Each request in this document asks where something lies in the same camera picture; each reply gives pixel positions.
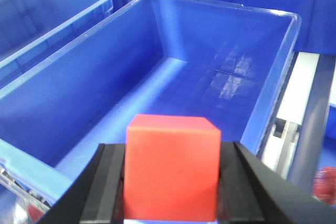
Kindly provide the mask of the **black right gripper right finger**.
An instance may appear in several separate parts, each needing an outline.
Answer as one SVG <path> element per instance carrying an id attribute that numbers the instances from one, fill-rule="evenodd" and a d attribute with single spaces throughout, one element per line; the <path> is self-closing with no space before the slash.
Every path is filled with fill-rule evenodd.
<path id="1" fill-rule="evenodd" d="M 335 223 L 335 209 L 265 166 L 246 147 L 222 142 L 218 223 Z"/>

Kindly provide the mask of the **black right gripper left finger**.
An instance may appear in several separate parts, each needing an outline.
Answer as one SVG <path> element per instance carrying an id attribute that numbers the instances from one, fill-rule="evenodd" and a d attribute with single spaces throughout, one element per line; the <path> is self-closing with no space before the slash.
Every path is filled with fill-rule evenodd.
<path id="1" fill-rule="evenodd" d="M 124 223 L 125 144 L 100 144 L 71 187 L 39 223 Z"/>

